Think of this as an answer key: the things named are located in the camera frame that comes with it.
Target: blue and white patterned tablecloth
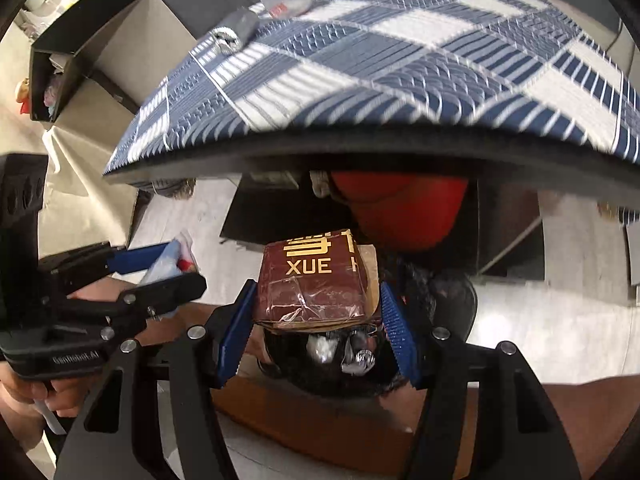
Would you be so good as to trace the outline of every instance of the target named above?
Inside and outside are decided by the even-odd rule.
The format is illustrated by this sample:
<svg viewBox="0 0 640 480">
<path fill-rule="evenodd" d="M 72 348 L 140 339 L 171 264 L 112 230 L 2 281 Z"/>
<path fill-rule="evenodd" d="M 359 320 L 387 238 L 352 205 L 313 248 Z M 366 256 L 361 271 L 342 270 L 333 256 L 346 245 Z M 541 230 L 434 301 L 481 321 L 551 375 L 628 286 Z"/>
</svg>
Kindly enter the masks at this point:
<svg viewBox="0 0 640 480">
<path fill-rule="evenodd" d="M 202 38 L 140 108 L 106 173 L 288 126 L 417 121 L 546 136 L 640 164 L 639 108 L 615 63 L 548 0 L 321 0 L 265 19 L 230 57 Z"/>
</svg>

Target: blue gripper pad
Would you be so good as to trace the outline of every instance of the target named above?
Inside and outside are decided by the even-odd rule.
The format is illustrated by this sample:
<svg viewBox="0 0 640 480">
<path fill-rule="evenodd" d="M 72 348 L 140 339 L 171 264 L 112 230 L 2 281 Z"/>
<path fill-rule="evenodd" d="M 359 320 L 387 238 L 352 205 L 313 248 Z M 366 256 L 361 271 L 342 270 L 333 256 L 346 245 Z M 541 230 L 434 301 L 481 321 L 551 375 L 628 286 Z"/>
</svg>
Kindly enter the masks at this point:
<svg viewBox="0 0 640 480">
<path fill-rule="evenodd" d="M 234 303 L 237 306 L 236 312 L 229 322 L 218 350 L 216 375 L 220 387 L 238 372 L 240 359 L 254 327 L 253 306 L 257 291 L 258 284 L 254 280 L 247 280 Z"/>
<path fill-rule="evenodd" d="M 386 282 L 380 284 L 380 303 L 382 323 L 385 325 L 386 337 L 391 343 L 400 373 L 416 386 L 420 381 L 420 371 L 415 338 L 398 305 L 396 295 Z"/>
</svg>

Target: person's leg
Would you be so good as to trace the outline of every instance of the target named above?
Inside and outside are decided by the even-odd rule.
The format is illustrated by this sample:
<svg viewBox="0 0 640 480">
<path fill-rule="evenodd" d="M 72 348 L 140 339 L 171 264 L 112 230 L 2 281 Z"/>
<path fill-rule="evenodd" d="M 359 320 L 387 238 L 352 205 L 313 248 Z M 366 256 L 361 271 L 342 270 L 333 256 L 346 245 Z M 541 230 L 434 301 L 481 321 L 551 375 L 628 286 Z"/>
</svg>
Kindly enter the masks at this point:
<svg viewBox="0 0 640 480">
<path fill-rule="evenodd" d="M 640 407 L 640 376 L 614 377 L 580 385 L 546 384 L 545 390 L 564 425 L 582 478 L 590 479 L 617 446 Z M 399 424 L 415 431 L 425 394 L 426 391 L 419 392 L 407 385 L 380 397 L 380 405 L 389 410 Z M 463 478 L 469 472 L 477 408 L 478 390 L 470 388 L 456 478 Z"/>
</svg>

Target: black shelf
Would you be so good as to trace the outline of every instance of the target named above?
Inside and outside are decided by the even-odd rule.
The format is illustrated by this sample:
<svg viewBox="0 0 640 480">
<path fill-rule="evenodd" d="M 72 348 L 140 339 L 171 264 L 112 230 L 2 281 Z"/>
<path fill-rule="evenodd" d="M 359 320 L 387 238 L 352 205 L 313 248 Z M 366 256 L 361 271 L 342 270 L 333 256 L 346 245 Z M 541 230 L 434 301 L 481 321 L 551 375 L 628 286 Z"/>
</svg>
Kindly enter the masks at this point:
<svg viewBox="0 0 640 480">
<path fill-rule="evenodd" d="M 31 46 L 30 105 L 33 121 L 53 122 L 82 81 L 94 79 L 125 108 L 137 105 L 103 73 L 94 70 L 100 53 L 138 0 L 79 0 L 51 24 Z M 44 92 L 54 67 L 51 54 L 68 56 L 52 117 L 44 105 Z"/>
</svg>

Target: black cord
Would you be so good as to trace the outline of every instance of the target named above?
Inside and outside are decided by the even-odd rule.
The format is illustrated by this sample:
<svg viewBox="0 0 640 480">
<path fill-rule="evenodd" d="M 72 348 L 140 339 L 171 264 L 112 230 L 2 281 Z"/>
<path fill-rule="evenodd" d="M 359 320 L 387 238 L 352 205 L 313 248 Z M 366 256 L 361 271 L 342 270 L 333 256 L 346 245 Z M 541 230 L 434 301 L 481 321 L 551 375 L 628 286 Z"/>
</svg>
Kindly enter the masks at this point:
<svg viewBox="0 0 640 480">
<path fill-rule="evenodd" d="M 605 54 L 608 54 L 609 50 L 611 49 L 611 47 L 616 44 L 617 40 L 619 40 L 620 34 L 622 34 L 623 27 L 624 27 L 624 25 L 622 23 L 622 20 L 620 20 L 620 26 L 618 27 L 618 33 L 616 34 L 616 37 L 613 38 L 613 41 L 611 42 L 611 44 L 605 49 L 605 51 L 604 51 Z"/>
</svg>

